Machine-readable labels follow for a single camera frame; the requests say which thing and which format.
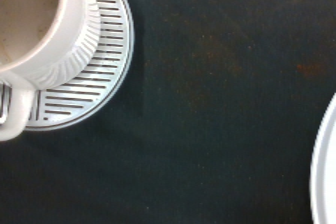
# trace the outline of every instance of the cup handle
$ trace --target cup handle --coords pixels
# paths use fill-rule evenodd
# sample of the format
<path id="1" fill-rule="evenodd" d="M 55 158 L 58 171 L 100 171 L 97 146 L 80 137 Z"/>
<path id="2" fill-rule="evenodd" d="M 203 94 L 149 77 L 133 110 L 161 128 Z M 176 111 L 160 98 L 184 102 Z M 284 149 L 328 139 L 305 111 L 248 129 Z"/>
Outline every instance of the cup handle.
<path id="1" fill-rule="evenodd" d="M 34 92 L 32 88 L 11 88 L 7 119 L 0 126 L 0 141 L 10 140 L 23 131 L 32 106 Z"/>

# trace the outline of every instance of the white saucer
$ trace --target white saucer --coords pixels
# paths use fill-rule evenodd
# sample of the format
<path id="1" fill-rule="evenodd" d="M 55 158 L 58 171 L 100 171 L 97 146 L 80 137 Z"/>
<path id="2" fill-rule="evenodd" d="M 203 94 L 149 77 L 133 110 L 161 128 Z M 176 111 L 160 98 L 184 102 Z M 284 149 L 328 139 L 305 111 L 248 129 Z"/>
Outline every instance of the white saucer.
<path id="1" fill-rule="evenodd" d="M 336 223 L 336 95 L 319 127 L 310 170 L 314 224 Z"/>

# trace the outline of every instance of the dark tablecloth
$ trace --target dark tablecloth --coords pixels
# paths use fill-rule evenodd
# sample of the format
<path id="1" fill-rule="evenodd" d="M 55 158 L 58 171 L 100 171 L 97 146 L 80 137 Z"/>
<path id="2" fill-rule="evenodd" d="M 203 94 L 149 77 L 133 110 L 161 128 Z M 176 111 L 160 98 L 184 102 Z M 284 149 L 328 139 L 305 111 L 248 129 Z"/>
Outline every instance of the dark tablecloth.
<path id="1" fill-rule="evenodd" d="M 336 3 L 128 0 L 134 54 L 103 109 L 0 143 L 0 223 L 311 223 L 336 90 Z"/>

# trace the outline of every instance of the white cup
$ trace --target white cup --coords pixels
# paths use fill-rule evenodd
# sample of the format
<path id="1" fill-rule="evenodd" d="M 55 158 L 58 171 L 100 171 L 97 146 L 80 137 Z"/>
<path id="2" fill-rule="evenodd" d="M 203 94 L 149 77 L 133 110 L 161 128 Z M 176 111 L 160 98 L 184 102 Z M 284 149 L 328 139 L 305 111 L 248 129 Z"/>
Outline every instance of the white cup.
<path id="1" fill-rule="evenodd" d="M 98 36 L 95 0 L 0 0 L 0 81 L 11 87 L 0 141 L 25 128 L 35 90 L 83 70 Z"/>

